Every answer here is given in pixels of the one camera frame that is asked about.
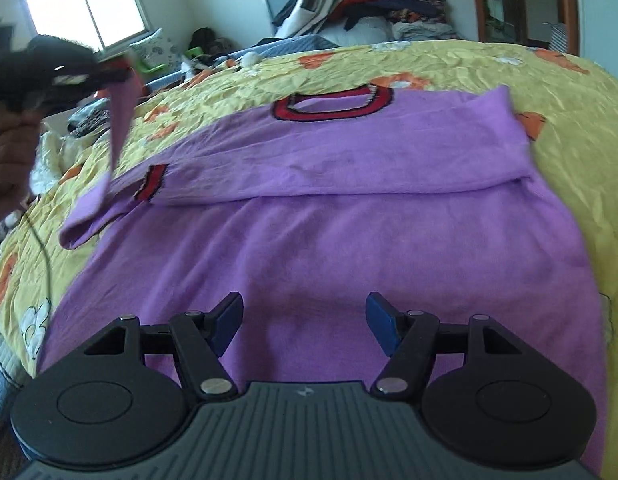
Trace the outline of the person's left hand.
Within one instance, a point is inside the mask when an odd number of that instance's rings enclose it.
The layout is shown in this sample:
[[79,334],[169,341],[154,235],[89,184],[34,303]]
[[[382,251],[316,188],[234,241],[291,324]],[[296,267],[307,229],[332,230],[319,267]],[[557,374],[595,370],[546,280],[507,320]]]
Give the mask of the person's left hand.
[[11,112],[0,103],[0,222],[29,194],[42,115]]

